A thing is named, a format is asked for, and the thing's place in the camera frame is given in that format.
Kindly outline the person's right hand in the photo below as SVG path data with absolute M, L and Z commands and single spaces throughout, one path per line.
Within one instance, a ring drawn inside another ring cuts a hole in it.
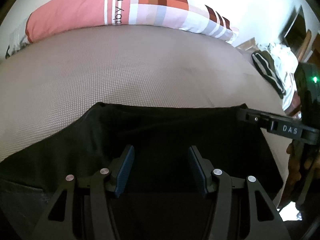
M 300 163 L 299 160 L 296 158 L 295 155 L 295 149 L 293 143 L 290 143 L 286 149 L 287 154 L 290 155 L 289 157 L 289 162 L 288 162 L 288 171 L 289 175 L 287 178 L 287 183 L 289 185 L 293 185 L 297 181 L 301 179 L 301 174 L 300 174 Z

